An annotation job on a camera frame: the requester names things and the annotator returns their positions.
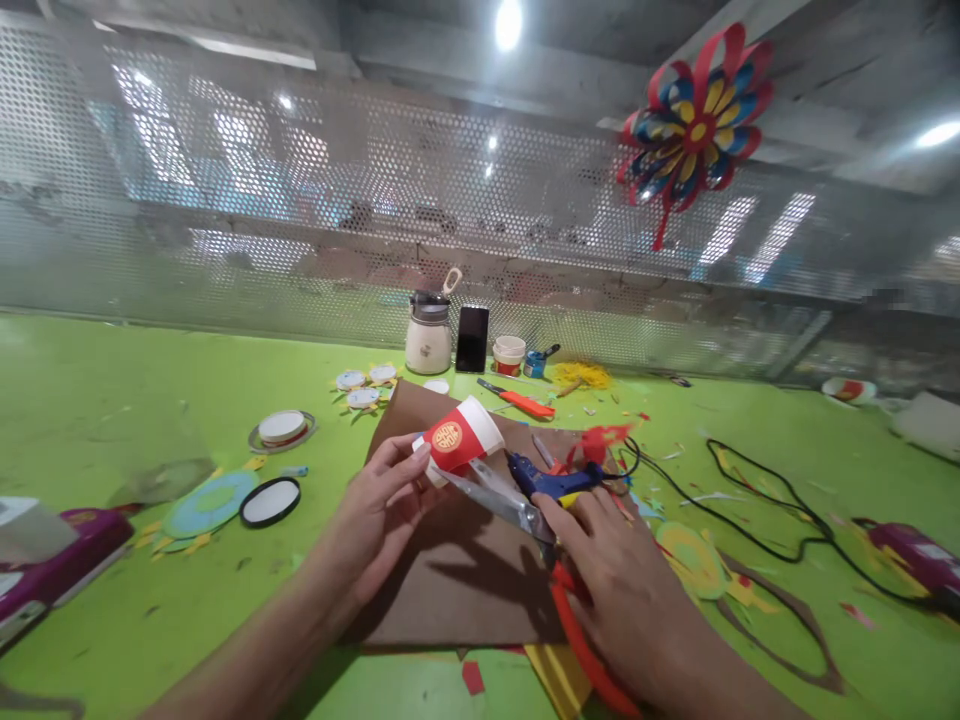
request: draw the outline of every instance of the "paper pinwheel on table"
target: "paper pinwheel on table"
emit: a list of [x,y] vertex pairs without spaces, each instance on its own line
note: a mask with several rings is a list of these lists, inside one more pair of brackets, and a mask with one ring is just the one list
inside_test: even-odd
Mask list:
[[[649,107],[624,124],[621,142],[640,152],[620,167],[617,182],[629,186],[631,205],[638,195],[660,199],[663,219],[654,252],[663,249],[670,213],[689,208],[701,190],[727,188],[737,163],[760,145],[762,134],[750,123],[773,97],[773,85],[764,79],[773,47],[745,42],[746,30],[736,23],[703,47],[693,70],[682,60],[660,68],[647,88]],[[721,43],[722,62],[711,70]],[[669,70],[677,77],[664,84]]]

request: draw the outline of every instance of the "small cup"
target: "small cup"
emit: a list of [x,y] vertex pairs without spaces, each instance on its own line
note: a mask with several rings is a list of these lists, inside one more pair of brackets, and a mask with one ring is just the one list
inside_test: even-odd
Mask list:
[[494,347],[494,368],[498,373],[516,377],[520,374],[520,363],[523,362],[523,354],[523,350],[521,349],[501,350],[498,347]]
[[513,354],[514,351],[521,354],[527,351],[527,343],[523,338],[513,335],[501,335],[493,343],[494,349],[500,348],[503,352]]
[[873,383],[847,378],[830,378],[820,390],[848,405],[866,405],[877,396],[877,386]]
[[471,460],[483,458],[503,447],[503,436],[490,413],[473,395],[454,408],[443,420],[413,441],[413,449],[429,442],[430,465],[427,477],[437,487],[446,484],[436,468],[456,472]]

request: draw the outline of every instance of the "black phone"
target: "black phone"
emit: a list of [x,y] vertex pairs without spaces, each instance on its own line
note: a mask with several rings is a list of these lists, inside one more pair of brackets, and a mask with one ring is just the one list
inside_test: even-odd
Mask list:
[[482,373],[487,362],[488,308],[464,305],[457,331],[457,372]]

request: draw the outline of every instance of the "white paper circle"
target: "white paper circle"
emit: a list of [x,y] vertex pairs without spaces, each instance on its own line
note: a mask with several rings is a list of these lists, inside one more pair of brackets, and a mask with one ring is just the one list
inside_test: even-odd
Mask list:
[[284,410],[274,413],[260,422],[260,439],[278,443],[299,434],[307,425],[307,419],[299,410]]
[[337,390],[346,392],[351,388],[362,387],[367,384],[367,378],[362,372],[357,370],[348,370],[341,375],[337,375]]
[[378,365],[370,370],[370,379],[376,383],[393,380],[397,376],[397,369],[393,365]]
[[290,480],[281,480],[258,492],[243,507],[243,519],[261,523],[279,515],[300,496],[300,488]]
[[450,393],[450,383],[448,383],[446,380],[427,380],[423,386],[427,390],[433,390],[441,395],[448,395]]
[[347,395],[347,405],[354,410],[364,410],[377,404],[380,391],[376,388],[357,388]]

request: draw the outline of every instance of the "scissors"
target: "scissors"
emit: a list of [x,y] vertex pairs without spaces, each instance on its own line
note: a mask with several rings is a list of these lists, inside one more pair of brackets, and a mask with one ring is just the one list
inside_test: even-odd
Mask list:
[[550,570],[550,594],[557,606],[560,624],[563,626],[563,632],[580,667],[583,668],[590,684],[607,707],[627,717],[640,717],[640,710],[636,704],[610,676],[603,662],[590,649],[583,634],[583,628],[573,614],[567,591],[572,592],[585,604],[590,603],[590,592],[583,582],[579,578],[574,578],[559,561],[557,536],[550,529],[540,509],[526,500],[501,495],[458,475],[440,469],[437,469],[437,472],[475,503],[536,539],[547,569]]

